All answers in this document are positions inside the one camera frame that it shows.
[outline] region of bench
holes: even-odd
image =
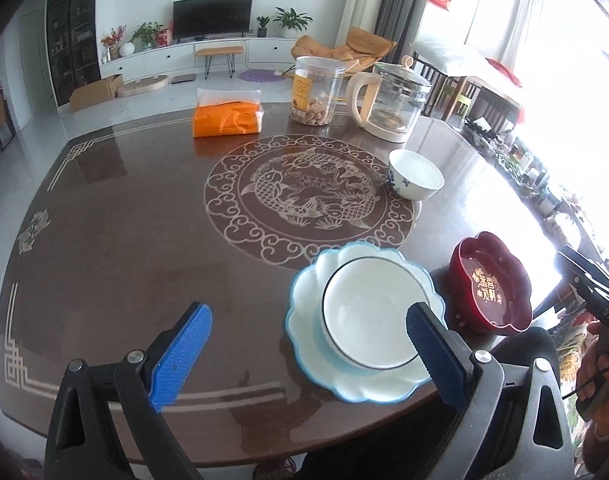
[[[196,51],[196,57],[204,56],[204,79],[209,77],[211,70],[211,61],[214,56],[226,56],[226,64],[229,68],[229,77],[233,77],[235,72],[235,55],[244,54],[242,46],[222,46],[220,48],[203,48]]]

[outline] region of glass kettle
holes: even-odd
[[[431,91],[431,83],[409,66],[376,63],[373,73],[358,72],[347,86],[347,106],[359,126],[389,142],[407,142]],[[358,92],[366,86],[362,109],[357,109]]]

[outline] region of red bowl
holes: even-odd
[[[494,234],[482,231],[457,244],[449,275],[460,325],[499,335],[529,328],[531,280],[520,260]]]

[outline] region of person's hand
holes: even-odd
[[[588,325],[587,330],[591,334],[597,335],[601,325],[602,324],[599,321],[594,321]],[[576,388],[587,382],[591,377],[598,373],[598,370],[604,370],[605,368],[609,367],[609,356],[601,355],[598,357],[597,350],[595,349],[596,345],[597,340],[593,341],[589,345],[587,353],[582,358],[582,364],[577,371],[577,377],[575,379]],[[604,378],[609,381],[609,371],[605,372],[603,375]],[[577,393],[577,398],[579,400],[585,400],[589,397],[593,397],[594,394],[595,383],[591,382]],[[598,436],[606,436],[609,434],[609,396],[606,397],[606,400],[595,412],[593,421],[596,424],[595,432]]]

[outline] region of clear jar with nuts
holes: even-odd
[[[347,65],[336,59],[299,57],[290,117],[310,126],[329,124],[346,69]]]

